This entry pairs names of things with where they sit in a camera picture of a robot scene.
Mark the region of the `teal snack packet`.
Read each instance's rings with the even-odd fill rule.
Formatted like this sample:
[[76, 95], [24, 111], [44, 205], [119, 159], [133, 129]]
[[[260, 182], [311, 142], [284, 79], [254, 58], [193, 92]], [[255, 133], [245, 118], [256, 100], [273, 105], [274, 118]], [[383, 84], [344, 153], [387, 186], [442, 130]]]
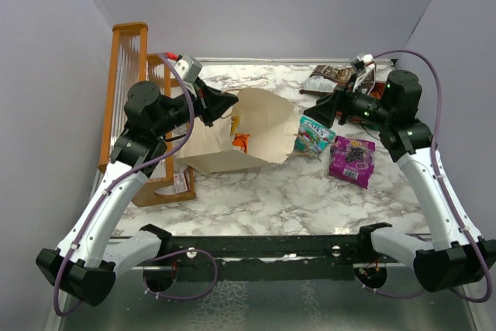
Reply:
[[335, 137], [335, 132], [308, 116], [300, 118], [294, 154], [319, 158]]

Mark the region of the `brown snack packet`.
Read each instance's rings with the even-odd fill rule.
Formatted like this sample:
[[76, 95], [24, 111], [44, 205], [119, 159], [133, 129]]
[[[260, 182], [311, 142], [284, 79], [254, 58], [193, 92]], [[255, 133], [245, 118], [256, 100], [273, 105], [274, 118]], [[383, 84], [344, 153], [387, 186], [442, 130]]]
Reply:
[[[333, 93], [336, 88], [346, 86], [348, 81], [354, 75], [352, 67], [334, 67], [331, 65], [318, 65], [307, 77], [301, 89], [300, 94], [309, 94], [315, 96], [325, 96]], [[375, 72], [365, 80], [365, 84], [375, 84]]]

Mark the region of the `orange snack packet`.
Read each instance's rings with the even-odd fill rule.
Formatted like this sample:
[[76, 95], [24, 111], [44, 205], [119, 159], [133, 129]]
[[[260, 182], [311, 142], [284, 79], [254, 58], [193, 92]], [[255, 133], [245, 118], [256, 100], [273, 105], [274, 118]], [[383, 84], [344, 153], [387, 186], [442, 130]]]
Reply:
[[232, 146], [235, 150], [247, 153], [249, 140], [249, 134], [235, 133], [232, 137]]

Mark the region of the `beige paper bag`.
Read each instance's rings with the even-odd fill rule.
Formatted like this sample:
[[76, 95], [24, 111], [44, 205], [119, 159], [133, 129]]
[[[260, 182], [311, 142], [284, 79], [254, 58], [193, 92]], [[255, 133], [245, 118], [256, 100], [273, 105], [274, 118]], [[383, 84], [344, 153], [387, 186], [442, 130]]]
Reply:
[[[239, 101], [212, 127], [199, 119], [178, 160], [204, 175], [282, 164], [295, 147], [301, 113], [286, 98], [260, 88], [243, 88]], [[235, 150], [235, 133], [249, 134], [248, 152]]]

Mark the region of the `magenta snack packet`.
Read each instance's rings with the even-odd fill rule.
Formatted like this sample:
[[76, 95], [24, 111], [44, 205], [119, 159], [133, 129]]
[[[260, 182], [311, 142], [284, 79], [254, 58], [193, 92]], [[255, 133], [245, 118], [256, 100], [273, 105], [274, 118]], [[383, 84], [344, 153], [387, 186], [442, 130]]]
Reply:
[[375, 150], [375, 142], [336, 136], [330, 148], [329, 175], [368, 189]]

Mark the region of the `red snack packet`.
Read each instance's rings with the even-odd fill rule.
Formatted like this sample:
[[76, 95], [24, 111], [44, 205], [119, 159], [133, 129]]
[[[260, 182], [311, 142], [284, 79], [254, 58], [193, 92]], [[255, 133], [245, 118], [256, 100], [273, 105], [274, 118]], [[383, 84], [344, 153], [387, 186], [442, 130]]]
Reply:
[[359, 122], [369, 122], [372, 123], [372, 116], [378, 110], [379, 101], [381, 100], [384, 89], [386, 88], [386, 83], [383, 81], [376, 82], [375, 84], [364, 85], [358, 92], [364, 93], [368, 96], [368, 118], [365, 120], [356, 120], [355, 118], [348, 119], [347, 121], [359, 123]]

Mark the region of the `green crisps bag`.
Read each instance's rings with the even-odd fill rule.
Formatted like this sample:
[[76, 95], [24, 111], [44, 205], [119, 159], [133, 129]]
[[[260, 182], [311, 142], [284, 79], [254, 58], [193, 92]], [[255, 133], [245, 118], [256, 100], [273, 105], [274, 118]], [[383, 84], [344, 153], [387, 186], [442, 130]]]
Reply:
[[374, 131], [374, 132], [378, 132], [379, 131], [379, 127], [374, 125], [374, 124], [371, 124], [371, 123], [368, 123], [368, 122], [361, 122], [360, 123], [362, 127], [364, 127], [365, 129], [367, 130], [371, 130], [371, 131]]

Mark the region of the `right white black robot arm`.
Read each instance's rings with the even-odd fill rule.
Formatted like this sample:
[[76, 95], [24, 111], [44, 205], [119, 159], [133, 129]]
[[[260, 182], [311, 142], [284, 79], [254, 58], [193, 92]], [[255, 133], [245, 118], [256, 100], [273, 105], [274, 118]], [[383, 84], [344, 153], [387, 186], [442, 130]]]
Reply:
[[381, 98], [347, 86], [317, 100], [305, 116], [331, 127], [348, 117], [370, 122], [391, 159], [406, 176], [425, 215], [429, 242], [397, 232], [388, 223], [360, 228], [357, 256], [373, 262], [382, 254], [410, 267], [429, 292], [480, 281], [495, 262], [495, 241], [483, 238], [465, 213], [446, 176], [430, 128], [416, 117], [418, 77], [392, 71]]

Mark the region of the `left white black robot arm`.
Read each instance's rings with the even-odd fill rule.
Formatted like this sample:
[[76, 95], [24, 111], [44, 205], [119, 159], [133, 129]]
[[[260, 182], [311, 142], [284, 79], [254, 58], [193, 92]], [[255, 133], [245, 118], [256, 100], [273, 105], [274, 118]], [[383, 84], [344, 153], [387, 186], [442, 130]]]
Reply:
[[238, 98], [210, 88], [201, 79], [192, 91], [170, 98], [152, 81], [135, 83], [128, 91], [127, 121], [116, 140], [97, 191], [57, 248], [44, 248], [36, 266], [54, 286], [91, 306], [100, 305], [115, 280], [137, 264], [160, 265], [171, 255], [171, 234], [148, 224], [124, 242], [109, 247], [117, 222], [158, 162], [174, 154], [165, 136], [200, 118], [207, 125], [234, 106]]

